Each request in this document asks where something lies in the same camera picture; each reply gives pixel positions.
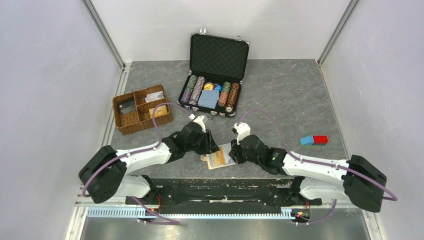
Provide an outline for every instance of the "case latch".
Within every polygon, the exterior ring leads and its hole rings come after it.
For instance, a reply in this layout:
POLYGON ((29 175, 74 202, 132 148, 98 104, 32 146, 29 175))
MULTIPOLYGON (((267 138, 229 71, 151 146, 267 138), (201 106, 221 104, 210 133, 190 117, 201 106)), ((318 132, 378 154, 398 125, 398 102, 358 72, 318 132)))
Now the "case latch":
POLYGON ((200 35, 205 35, 206 34, 206 27, 201 26, 200 27, 200 35))

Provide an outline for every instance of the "poker chip case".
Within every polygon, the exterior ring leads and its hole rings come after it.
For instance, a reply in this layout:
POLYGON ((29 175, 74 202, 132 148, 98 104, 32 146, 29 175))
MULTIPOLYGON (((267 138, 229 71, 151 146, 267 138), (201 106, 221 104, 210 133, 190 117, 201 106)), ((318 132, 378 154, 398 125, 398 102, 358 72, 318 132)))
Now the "poker chip case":
POLYGON ((242 91, 249 45, 248 41, 239 39, 192 34, 190 72, 179 95, 178 104, 195 112, 234 117, 242 91), (216 100, 217 95, 211 88, 219 91, 219 101, 215 106, 210 101, 204 101, 208 98, 216 100))

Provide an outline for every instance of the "red and blue box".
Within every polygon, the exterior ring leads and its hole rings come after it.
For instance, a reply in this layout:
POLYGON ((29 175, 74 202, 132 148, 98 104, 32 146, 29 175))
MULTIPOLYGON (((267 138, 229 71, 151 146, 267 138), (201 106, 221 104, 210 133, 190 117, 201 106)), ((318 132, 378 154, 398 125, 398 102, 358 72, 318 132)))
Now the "red and blue box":
POLYGON ((326 135, 305 136, 300 139, 302 146, 326 145, 328 142, 329 139, 326 135))

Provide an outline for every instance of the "red block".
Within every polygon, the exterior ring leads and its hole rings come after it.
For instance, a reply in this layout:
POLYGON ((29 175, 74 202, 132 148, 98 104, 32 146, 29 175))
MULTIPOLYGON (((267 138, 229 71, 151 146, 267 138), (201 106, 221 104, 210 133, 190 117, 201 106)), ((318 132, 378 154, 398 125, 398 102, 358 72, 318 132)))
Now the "red block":
POLYGON ((325 145, 329 142, 329 139, 326 135, 322 136, 313 136, 313 144, 314 145, 325 145))

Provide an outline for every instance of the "white wall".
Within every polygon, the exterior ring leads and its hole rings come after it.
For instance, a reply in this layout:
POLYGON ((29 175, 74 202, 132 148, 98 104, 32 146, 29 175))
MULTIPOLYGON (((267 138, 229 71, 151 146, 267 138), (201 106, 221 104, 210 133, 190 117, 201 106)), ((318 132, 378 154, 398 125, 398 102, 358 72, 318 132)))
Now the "white wall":
POLYGON ((387 175, 399 201, 378 220, 390 240, 422 239, 424 2, 363 0, 323 64, 351 154, 387 175))
POLYGON ((190 34, 251 43, 250 59, 317 59, 349 0, 92 0, 126 62, 188 60, 190 34))
POLYGON ((64 239, 120 70, 80 0, 0 5, 0 239, 64 239))

